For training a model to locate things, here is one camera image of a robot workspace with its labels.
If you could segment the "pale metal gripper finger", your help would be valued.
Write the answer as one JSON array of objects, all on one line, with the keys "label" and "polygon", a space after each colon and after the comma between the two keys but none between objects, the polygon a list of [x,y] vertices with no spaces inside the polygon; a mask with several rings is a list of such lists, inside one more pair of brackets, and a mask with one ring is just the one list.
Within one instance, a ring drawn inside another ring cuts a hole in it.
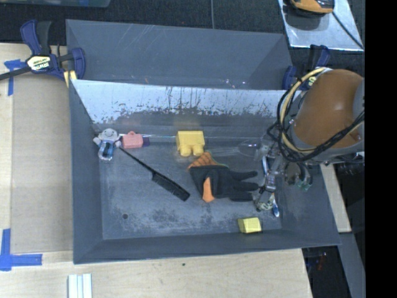
[{"label": "pale metal gripper finger", "polygon": [[265,191],[268,195],[275,193],[277,190],[277,177],[270,174],[265,181]]},{"label": "pale metal gripper finger", "polygon": [[266,201],[262,200],[262,196],[263,195],[260,194],[259,197],[255,200],[256,210],[259,212],[263,210],[272,210],[275,202],[275,193],[271,192],[269,194],[269,198]]}]

